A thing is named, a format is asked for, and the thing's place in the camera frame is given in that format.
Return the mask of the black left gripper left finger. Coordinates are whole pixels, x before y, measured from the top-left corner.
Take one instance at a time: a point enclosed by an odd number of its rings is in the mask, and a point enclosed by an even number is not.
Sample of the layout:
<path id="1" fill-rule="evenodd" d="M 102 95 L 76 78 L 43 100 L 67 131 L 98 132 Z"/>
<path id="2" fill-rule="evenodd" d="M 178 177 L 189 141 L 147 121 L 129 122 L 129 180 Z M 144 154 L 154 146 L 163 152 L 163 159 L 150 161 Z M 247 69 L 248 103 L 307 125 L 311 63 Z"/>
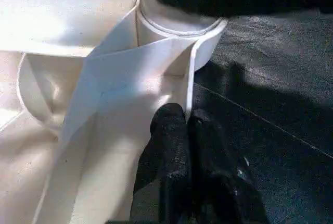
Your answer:
<path id="1" fill-rule="evenodd" d="M 138 162 L 130 220 L 185 223 L 191 208 L 191 161 L 185 114 L 165 104 L 154 114 Z"/>

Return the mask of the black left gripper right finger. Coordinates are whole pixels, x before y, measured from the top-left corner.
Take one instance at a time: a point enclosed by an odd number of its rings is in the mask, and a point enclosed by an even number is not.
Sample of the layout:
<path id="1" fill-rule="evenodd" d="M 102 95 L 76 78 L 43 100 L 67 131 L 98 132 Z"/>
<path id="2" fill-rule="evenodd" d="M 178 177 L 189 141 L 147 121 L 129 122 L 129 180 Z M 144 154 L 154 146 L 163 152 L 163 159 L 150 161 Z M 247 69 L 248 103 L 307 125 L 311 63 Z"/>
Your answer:
<path id="1" fill-rule="evenodd" d="M 219 122 L 195 109 L 188 120 L 188 134 L 198 223 L 268 223 L 249 163 L 228 149 Z"/>

